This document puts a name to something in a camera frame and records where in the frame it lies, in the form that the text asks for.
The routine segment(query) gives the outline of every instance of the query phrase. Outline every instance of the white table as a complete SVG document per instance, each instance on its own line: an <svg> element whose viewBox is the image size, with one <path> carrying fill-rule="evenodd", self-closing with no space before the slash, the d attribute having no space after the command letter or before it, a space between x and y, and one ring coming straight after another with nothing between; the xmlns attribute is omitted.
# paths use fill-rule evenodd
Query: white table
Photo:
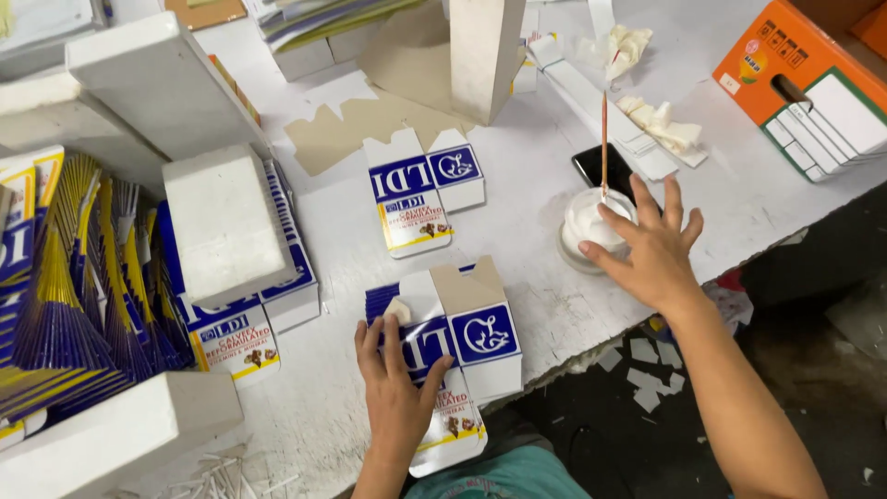
<svg viewBox="0 0 887 499"><path fill-rule="evenodd" d="M153 0L118 13L144 15ZM703 126L710 158L682 167L684 203L700 207L705 230L691 253L700 282L718 277L887 180L887 168L860 168L827 184L808 183L710 77L710 72L763 8L765 0L616 0L616 18L652 28L653 43L633 71L631 93L675 104L675 120ZM586 34L584 2L542 7L540 28L561 39ZM237 431L131 484L151 496L185 479L200 453L252 435L251 476L278 482L296 473L287 497L329 497L354 482L369 443L364 387L352 335L365 289L446 262L463 265L491 254L512 306L523 348L523 382L562 372L651 313L606 278L570 269L554 246L568 199L582 190L569 158L600 141L539 78L536 93L513 96L494 126L468 134L487 178L487 204L451 217L452 245L393 260L377 219L366 164L357 152L316 178L293 158L282 127L312 117L324 102L367 94L353 63L286 83L250 20L197 34L263 116L263 128L297 194L297 217L321 283L323 314L279 338L281 371L240 393L246 422ZM652 187L661 203L661 185ZM275 493L284 497L284 493Z"/></svg>

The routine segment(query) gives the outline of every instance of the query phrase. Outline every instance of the smartphone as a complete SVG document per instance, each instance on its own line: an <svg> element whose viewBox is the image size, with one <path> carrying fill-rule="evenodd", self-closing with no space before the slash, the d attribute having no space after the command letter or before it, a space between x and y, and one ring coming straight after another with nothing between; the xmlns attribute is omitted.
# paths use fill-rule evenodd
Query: smartphone
<svg viewBox="0 0 887 499"><path fill-rule="evenodd" d="M603 146L597 146L573 156L573 164L589 187L600 187L602 151ZM628 179L631 175L632 167L628 166L616 147L607 143L607 184L609 188L625 194L628 199L632 200L632 204L637 206L638 203L634 201L632 184Z"/></svg>

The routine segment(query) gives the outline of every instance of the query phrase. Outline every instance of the teal shirt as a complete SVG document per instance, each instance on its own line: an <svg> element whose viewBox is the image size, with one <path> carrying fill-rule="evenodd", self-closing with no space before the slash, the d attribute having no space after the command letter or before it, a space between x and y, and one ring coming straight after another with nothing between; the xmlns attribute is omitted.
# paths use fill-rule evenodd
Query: teal shirt
<svg viewBox="0 0 887 499"><path fill-rule="evenodd" d="M526 446L466 468L420 479L406 499L506 498L591 499L561 461L543 448Z"/></svg>

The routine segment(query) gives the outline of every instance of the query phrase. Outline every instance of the hand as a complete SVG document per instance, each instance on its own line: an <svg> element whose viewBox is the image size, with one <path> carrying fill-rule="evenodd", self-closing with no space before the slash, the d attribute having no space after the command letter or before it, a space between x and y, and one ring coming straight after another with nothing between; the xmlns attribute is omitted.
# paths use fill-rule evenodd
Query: hand
<svg viewBox="0 0 887 499"><path fill-rule="evenodd" d="M444 355L431 366L421 389L416 388L406 372L404 352L400 346L397 317L385 318L385 355L379 355L379 333L382 319L376 318L368 329L366 322L357 324L354 346L357 365L366 382L366 408L370 415L372 441L367 459L384 464L409 466L422 437L428 431L431 414L437 401L437 390L452 357Z"/></svg>
<svg viewBox="0 0 887 499"><path fill-rule="evenodd" d="M702 294L690 268L690 247L703 231L703 214L698 208L690 211L687 228L680 230L684 207L680 202L680 186L673 175L665 179L665 212L659 217L653 196L638 174L631 176L632 191L638 204L639 226L616 214L605 204L598 212L607 225L632 247L628 261L619 260L599 244L579 243L579 250L604 270L616 284L642 304L655 308L666 318L688 298Z"/></svg>

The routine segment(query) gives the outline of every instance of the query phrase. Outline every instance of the white glue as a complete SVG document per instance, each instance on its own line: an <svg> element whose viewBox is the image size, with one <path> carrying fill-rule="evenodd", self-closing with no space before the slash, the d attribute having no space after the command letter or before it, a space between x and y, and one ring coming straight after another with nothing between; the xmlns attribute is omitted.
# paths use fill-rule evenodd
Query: white glue
<svg viewBox="0 0 887 499"><path fill-rule="evenodd" d="M598 266L579 251L578 246L582 241L597 242L605 250L621 259L628 257L631 252L625 239L608 226L600 216L599 204L601 204L599 187L577 194L567 206L564 212L564 222L561 225L561 230L558 231L558 251L563 259L579 272L602 272ZM617 215L628 218L635 224L638 223L638 211L624 194L609 189L606 204Z"/></svg>

